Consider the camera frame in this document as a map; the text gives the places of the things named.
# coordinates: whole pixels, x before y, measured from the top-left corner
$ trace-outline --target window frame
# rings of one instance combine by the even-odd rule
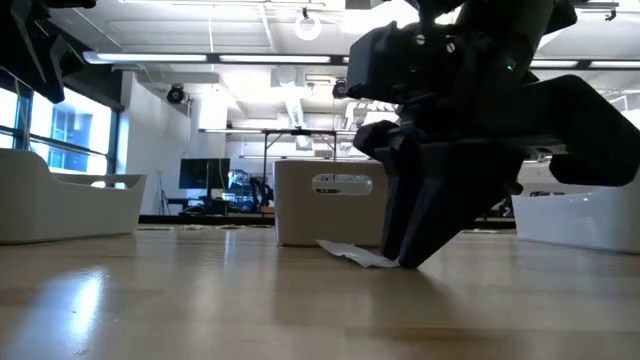
[[[32,123],[32,109],[33,109],[33,98],[34,91],[22,84],[18,85],[19,87],[14,90],[8,89],[8,91],[14,92],[18,95],[18,101],[16,104],[16,119],[15,119],[15,127],[6,127],[0,125],[0,133],[4,135],[9,135],[13,137],[13,148],[14,149],[22,149],[22,150],[30,150],[27,148],[27,138],[33,139],[35,142],[50,145],[56,148],[60,148],[62,150],[80,153],[89,156],[101,156],[107,160],[107,169],[106,174],[115,174],[116,171],[116,158],[117,158],[117,145],[118,145],[118,125],[120,123],[120,113],[121,111],[118,109],[114,109],[111,106],[108,106],[91,96],[87,96],[82,91],[78,89],[65,85],[65,88],[78,93],[86,97],[87,99],[97,102],[103,106],[108,107],[111,110],[111,124],[109,129],[109,148],[106,154],[101,153],[99,151],[91,150],[84,146],[75,145],[72,143],[68,143],[65,141],[60,141],[53,139],[51,137],[40,136],[36,134],[32,134],[30,132],[31,123]]]

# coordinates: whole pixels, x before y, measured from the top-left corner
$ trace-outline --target white wall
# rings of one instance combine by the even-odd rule
[[[140,212],[158,214],[158,172],[167,197],[185,197],[178,188],[180,158],[189,151],[191,119],[140,85],[125,72],[118,144],[119,173],[146,174],[147,184]]]
[[[225,134],[201,133],[199,129],[202,124],[220,124],[220,116],[227,116],[226,111],[216,111],[212,109],[208,101],[217,101],[216,98],[195,99],[191,105],[191,141],[189,151],[183,154],[184,158],[224,158],[225,157]],[[203,190],[187,190],[187,197],[197,197],[204,195]],[[214,190],[213,196],[220,196]]]

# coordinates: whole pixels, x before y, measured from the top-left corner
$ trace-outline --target ceiling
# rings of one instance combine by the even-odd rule
[[[346,0],[328,0],[322,11],[309,10],[320,19],[321,31],[312,41],[296,36],[300,6],[269,8],[253,6],[190,6],[130,3],[132,0],[102,0],[94,9],[63,9],[52,13],[52,21],[97,51],[232,52],[287,54],[348,54],[349,47],[371,22],[363,10],[344,10]],[[311,25],[300,26],[307,31]],[[602,57],[640,59],[640,14],[619,12],[611,22],[603,13],[580,14],[573,27],[549,38],[538,57]],[[285,112],[282,99],[271,88],[270,66],[161,65],[145,72],[216,72],[237,101],[232,119],[274,118]],[[307,67],[308,74],[344,76],[345,67]],[[559,72],[545,71],[542,78]],[[600,89],[638,89],[640,72],[581,72],[580,76]],[[154,84],[164,91],[168,84]],[[209,84],[192,86],[194,92],[209,91]],[[305,112],[344,114],[346,101],[335,101],[331,86],[317,86],[303,96]]]

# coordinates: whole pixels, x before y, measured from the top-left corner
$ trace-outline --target paper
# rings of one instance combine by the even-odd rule
[[[385,268],[400,266],[400,264],[395,261],[391,261],[383,256],[376,255],[352,244],[335,243],[327,240],[316,240],[316,242],[331,254],[349,258],[365,268],[370,266]]]

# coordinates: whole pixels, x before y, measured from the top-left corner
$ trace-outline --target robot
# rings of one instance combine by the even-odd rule
[[[62,78],[82,70],[81,54],[47,29],[49,8],[93,8],[96,0],[4,0],[0,3],[0,30],[5,50],[0,52],[0,83],[18,81],[52,103],[64,101]]]
[[[523,160],[552,156],[567,184],[623,186],[640,132],[574,75],[539,81],[529,66],[545,34],[577,16],[568,0],[415,0],[350,50],[347,96],[399,104],[400,124],[358,130],[354,146],[389,176],[383,254],[416,268],[464,226],[522,191]],[[436,17],[461,6],[453,25]]]

